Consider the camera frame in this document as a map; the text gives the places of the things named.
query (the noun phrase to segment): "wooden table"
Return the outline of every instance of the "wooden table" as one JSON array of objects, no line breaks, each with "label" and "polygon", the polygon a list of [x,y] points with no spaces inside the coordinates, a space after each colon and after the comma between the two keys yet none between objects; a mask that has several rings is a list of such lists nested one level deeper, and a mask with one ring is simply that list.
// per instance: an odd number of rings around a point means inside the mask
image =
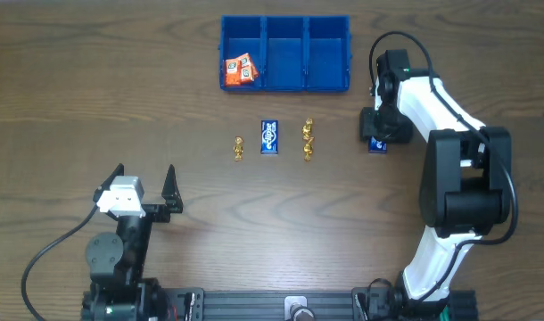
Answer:
[{"label": "wooden table", "polygon": [[[349,14],[350,91],[230,95],[218,87],[221,14]],[[475,289],[481,319],[544,318],[544,1],[0,2],[0,319],[29,316],[23,269],[91,209],[119,162],[161,200],[169,164],[183,215],[154,227],[146,276],[165,287],[350,289],[394,280],[423,233],[416,135],[373,155],[358,138],[368,52],[401,29],[427,46],[450,94],[513,138],[520,225],[474,247],[453,287]],[[422,55],[407,40],[412,65]],[[301,126],[316,121],[303,160]],[[280,154],[262,157],[261,119],[280,122]],[[234,162],[235,136],[245,139]],[[114,231],[97,215],[45,255],[29,296],[48,319],[77,319],[90,284],[88,240]],[[501,235],[507,224],[488,237]]]}]

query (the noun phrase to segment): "black cable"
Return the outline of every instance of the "black cable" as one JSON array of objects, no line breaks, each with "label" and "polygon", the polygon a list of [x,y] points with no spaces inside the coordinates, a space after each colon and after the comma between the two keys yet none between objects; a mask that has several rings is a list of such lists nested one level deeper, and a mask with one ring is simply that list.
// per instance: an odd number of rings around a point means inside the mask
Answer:
[{"label": "black cable", "polygon": [[22,293],[22,299],[24,300],[24,304],[26,304],[26,307],[29,309],[30,313],[36,318],[36,320],[44,321],[44,318],[40,316],[40,314],[34,309],[32,306],[32,303],[30,303],[29,296],[26,293],[26,281],[29,278],[29,273],[32,267],[34,267],[35,263],[48,251],[50,251],[54,246],[58,245],[60,242],[64,241],[68,237],[72,236],[74,233],[79,231],[82,227],[84,227],[87,222],[94,216],[95,212],[97,211],[97,205],[94,205],[90,213],[87,215],[86,218],[78,226],[72,228],[68,233],[65,235],[60,236],[57,238],[54,242],[48,244],[44,249],[40,250],[40,252],[32,258],[30,263],[26,266],[24,269],[24,273],[22,274],[22,280],[21,280],[21,293]]},{"label": "black cable", "polygon": [[446,272],[439,279],[439,281],[436,282],[436,284],[433,286],[433,288],[431,288],[431,290],[429,290],[422,297],[420,297],[419,299],[416,300],[416,305],[418,305],[421,302],[423,302],[424,300],[426,300],[429,296],[431,296],[437,289],[439,289],[441,287],[442,283],[444,283],[444,281],[449,277],[450,272],[452,272],[452,268],[454,267],[454,265],[457,262],[458,253],[460,252],[460,250],[465,245],[468,245],[468,244],[498,245],[498,244],[504,243],[510,237],[512,237],[512,235],[514,234],[515,228],[517,226],[517,223],[518,223],[518,214],[519,214],[518,200],[517,200],[517,196],[515,194],[514,182],[512,181],[512,177],[510,176],[509,172],[507,171],[507,168],[506,168],[505,164],[503,163],[500,155],[498,154],[498,151],[496,151],[493,148],[493,146],[490,144],[490,141],[488,140],[488,138],[486,138],[479,130],[477,130],[476,128],[474,128],[474,126],[472,126],[470,123],[468,123],[461,114],[457,113],[452,108],[452,106],[450,106],[449,103],[447,103],[444,100],[444,98],[442,98],[442,96],[439,94],[439,92],[436,90],[436,87],[434,86],[434,81],[433,81],[434,73],[433,73],[433,63],[431,62],[431,57],[430,57],[429,53],[426,51],[426,48],[424,48],[424,45],[418,39],[416,39],[415,37],[409,35],[406,32],[402,32],[402,31],[386,32],[386,33],[382,34],[379,38],[376,39],[376,41],[373,43],[373,46],[371,47],[371,51],[369,52],[369,75],[371,77],[371,83],[372,83],[371,94],[375,95],[375,78],[374,78],[374,75],[373,75],[373,62],[372,62],[372,60],[373,60],[373,51],[375,50],[375,47],[377,46],[379,41],[381,41],[383,38],[385,38],[387,36],[390,36],[390,35],[400,35],[400,36],[403,36],[403,37],[407,37],[410,40],[412,40],[421,49],[421,51],[423,52],[423,55],[424,55],[424,57],[426,59],[426,64],[428,66],[429,85],[430,85],[430,88],[431,88],[431,92],[444,105],[444,107],[452,114],[452,116],[454,116],[457,119],[457,121],[459,123],[461,123],[466,128],[468,128],[468,130],[471,133],[473,133],[476,137],[478,137],[478,139],[481,140],[481,142],[484,144],[484,146],[489,151],[490,156],[493,157],[496,161],[499,162],[499,165],[500,165],[501,170],[502,170],[502,174],[504,175],[504,178],[507,181],[507,188],[508,188],[508,190],[510,192],[510,198],[511,198],[511,201],[512,201],[512,209],[511,209],[512,218],[511,218],[511,221],[510,221],[510,226],[509,226],[508,230],[504,233],[504,235],[502,235],[502,237],[500,237],[498,239],[493,239],[493,240],[466,240],[466,241],[463,241],[463,242],[457,244],[457,246],[455,247],[455,251],[454,251],[454,253],[452,255],[452,259],[450,260],[450,263],[449,263],[449,265],[447,267]]}]

